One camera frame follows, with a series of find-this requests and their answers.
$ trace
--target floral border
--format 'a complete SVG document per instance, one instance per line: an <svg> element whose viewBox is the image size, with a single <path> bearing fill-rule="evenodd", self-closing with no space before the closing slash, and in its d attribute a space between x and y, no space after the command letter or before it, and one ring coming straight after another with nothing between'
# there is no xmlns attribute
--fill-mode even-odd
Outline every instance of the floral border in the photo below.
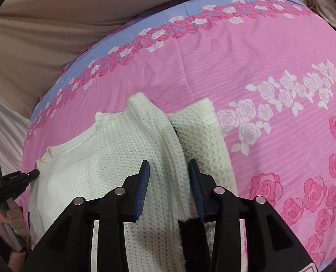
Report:
<svg viewBox="0 0 336 272"><path fill-rule="evenodd" d="M70 80L67 87L60 89L53 100L40 111L39 116L30 124L26 141L31 139L37 130L46 124L48 119L53 118L57 109L71 101L78 89L83 88L86 90L97 77L105 76L119 68L119 66L129 64L135 54L141 49L154 52L162 48L164 42L170 38L178 39L186 35L196 34L201 30L210 30L217 26L218 21L226 20L234 24L240 24L245 19L257 17L277 18L278 15L293 19L294 16L315 16L316 14L305 6L299 6L286 0L257 0L255 3L232 0L230 4L225 6L206 5L197 16L176 16L169 19L168 23L161 25L159 28L144 29L130 43L116 46L104 57L91 61L78 77Z"/></svg>
<svg viewBox="0 0 336 272"><path fill-rule="evenodd" d="M307 99L314 104L313 97L317 93L318 107L328 110L328 103L334 96L332 87L336 85L336 66L327 60L326 64L323 62L313 64L312 68L316 72L307 72L302 82L285 70L278 82L269 76L267 81L246 86L247 90L260 93L261 98L267 100L267 104L255 106L251 99L242 99L237 103L230 102L229 109L217 112L224 137L233 129L238 129L240 142L231 147L231 152L241 151L244 155L248 155L249 146L256 143L262 134L262 129L270 134L272 128L269 121L274 116L274 111L280 113L285 107L291 108L296 117L304 110L299 100Z"/></svg>

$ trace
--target bed cover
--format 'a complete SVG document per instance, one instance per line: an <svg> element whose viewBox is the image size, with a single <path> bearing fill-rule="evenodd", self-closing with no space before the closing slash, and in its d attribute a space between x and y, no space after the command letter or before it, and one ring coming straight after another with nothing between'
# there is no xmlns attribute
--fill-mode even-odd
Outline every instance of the bed cover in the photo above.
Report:
<svg viewBox="0 0 336 272"><path fill-rule="evenodd" d="M266 197L319 270L336 257L336 32L323 19L298 0L189 0L138 17L41 99L22 171L137 92L165 113L208 97L238 195Z"/></svg>

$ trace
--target metal rivet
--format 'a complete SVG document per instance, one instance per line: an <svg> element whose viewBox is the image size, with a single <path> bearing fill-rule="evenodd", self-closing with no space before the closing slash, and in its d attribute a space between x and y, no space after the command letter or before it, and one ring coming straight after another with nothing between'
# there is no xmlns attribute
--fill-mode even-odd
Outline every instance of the metal rivet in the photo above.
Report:
<svg viewBox="0 0 336 272"><path fill-rule="evenodd" d="M83 202L84 202L84 199L82 197L77 197L74 199L74 205L76 206L83 204Z"/></svg>
<svg viewBox="0 0 336 272"><path fill-rule="evenodd" d="M266 198L263 197L263 196L258 196L258 197L255 198L255 200L256 200L257 203L260 203L260 204L266 203Z"/></svg>
<svg viewBox="0 0 336 272"><path fill-rule="evenodd" d="M217 193L217 194L224 194L225 193L225 189L222 188L222 187L216 187L214 189L214 192Z"/></svg>
<svg viewBox="0 0 336 272"><path fill-rule="evenodd" d="M116 195L122 195L122 194L125 193L125 189L122 188L122 187L118 187L118 188L116 188L116 189L114 190L114 193L115 193Z"/></svg>

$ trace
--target pink bedsheet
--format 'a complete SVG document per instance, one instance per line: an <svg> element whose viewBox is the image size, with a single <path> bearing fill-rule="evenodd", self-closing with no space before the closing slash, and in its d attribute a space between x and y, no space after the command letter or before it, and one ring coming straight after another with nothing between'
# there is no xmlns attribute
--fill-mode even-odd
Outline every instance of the pink bedsheet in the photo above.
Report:
<svg viewBox="0 0 336 272"><path fill-rule="evenodd" d="M208 97L239 196L266 197L323 269L336 257L336 32L305 7L286 11L288 4L257 0L251 16L207 5L199 17L176 20L185 31L163 25L106 50L86 66L91 76L71 81L73 96L58 105L57 95L45 123L31 125L22 170L47 146L85 131L95 112L122 111L137 92L166 113ZM144 46L140 39L152 34ZM122 61L101 69L111 54Z"/></svg>

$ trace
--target white satin curtain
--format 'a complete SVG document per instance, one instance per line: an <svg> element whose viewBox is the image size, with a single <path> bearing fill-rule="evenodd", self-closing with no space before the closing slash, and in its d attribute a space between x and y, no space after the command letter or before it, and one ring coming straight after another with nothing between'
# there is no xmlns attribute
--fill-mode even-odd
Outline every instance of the white satin curtain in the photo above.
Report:
<svg viewBox="0 0 336 272"><path fill-rule="evenodd" d="M20 170L28 124L28 119L0 98L0 166L3 175Z"/></svg>

